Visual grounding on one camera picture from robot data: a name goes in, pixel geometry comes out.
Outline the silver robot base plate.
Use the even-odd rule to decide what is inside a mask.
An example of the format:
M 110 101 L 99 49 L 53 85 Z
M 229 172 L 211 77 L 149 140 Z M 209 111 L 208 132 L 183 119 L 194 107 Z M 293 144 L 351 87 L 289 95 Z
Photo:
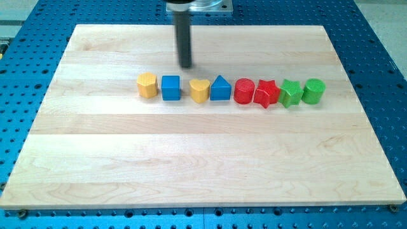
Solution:
M 190 15 L 232 15 L 233 1 L 232 0 L 194 0 L 189 7 Z M 166 2 L 166 12 L 173 15 L 174 11 L 170 11 Z

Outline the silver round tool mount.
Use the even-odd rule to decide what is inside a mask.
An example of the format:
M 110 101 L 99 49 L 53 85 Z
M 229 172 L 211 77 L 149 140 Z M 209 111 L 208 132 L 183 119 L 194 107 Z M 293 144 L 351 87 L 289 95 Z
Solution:
M 194 0 L 166 0 L 169 10 L 174 12 L 188 11 L 193 1 Z

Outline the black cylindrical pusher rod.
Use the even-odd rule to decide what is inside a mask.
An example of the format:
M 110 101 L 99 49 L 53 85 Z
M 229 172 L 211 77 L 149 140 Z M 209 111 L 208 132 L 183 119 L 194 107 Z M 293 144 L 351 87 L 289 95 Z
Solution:
M 189 11 L 175 11 L 173 24 L 176 36 L 178 63 L 182 68 L 190 68 L 192 66 L 192 55 Z

